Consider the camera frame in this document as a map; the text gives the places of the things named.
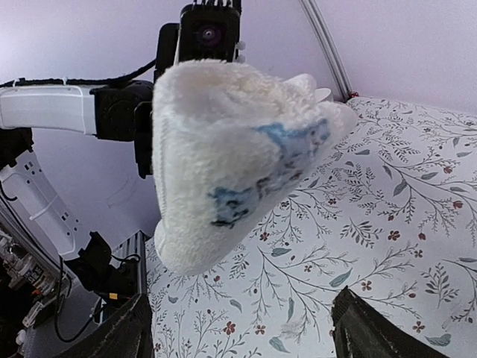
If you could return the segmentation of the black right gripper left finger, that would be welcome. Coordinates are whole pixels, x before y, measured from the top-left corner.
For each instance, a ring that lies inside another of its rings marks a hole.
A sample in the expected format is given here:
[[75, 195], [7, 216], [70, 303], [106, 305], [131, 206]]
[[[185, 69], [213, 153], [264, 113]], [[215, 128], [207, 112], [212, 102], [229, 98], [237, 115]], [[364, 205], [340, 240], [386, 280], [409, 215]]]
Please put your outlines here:
[[77, 357], [152, 357], [152, 311], [138, 294], [76, 345]]

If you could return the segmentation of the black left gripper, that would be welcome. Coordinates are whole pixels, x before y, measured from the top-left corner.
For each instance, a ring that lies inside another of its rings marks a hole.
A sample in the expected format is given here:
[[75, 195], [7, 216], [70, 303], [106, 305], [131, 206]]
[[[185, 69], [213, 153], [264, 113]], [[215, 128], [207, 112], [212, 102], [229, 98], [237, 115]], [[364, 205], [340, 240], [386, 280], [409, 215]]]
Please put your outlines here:
[[154, 84], [130, 81], [91, 90], [95, 99], [96, 137], [133, 142], [140, 178], [152, 174], [152, 99]]

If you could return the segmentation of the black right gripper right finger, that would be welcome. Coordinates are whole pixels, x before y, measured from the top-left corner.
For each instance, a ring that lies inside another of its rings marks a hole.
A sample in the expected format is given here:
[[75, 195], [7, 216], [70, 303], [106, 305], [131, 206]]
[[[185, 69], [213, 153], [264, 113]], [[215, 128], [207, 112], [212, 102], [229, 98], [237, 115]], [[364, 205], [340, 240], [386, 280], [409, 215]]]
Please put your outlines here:
[[425, 344], [393, 325], [348, 287], [333, 301], [332, 338], [337, 358], [443, 357], [451, 336], [429, 338]]

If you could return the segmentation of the cream cloth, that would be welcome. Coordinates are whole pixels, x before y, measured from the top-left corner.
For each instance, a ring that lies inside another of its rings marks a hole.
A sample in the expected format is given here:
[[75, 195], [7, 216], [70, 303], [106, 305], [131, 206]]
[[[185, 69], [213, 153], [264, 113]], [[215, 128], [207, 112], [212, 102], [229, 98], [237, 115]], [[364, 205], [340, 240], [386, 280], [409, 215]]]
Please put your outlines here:
[[154, 85], [152, 166], [161, 263], [202, 274], [223, 260], [357, 125], [354, 110], [244, 63], [192, 60]]

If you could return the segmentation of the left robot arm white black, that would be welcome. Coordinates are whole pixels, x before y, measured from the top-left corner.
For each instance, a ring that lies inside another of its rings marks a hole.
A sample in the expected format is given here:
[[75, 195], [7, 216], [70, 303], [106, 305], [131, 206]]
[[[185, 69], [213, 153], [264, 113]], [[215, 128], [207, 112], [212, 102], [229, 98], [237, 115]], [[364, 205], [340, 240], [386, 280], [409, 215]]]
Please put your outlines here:
[[93, 231], [113, 247], [153, 233], [152, 92], [148, 81], [1, 90], [1, 143], [15, 134], [27, 143], [1, 182], [21, 217], [67, 260]]

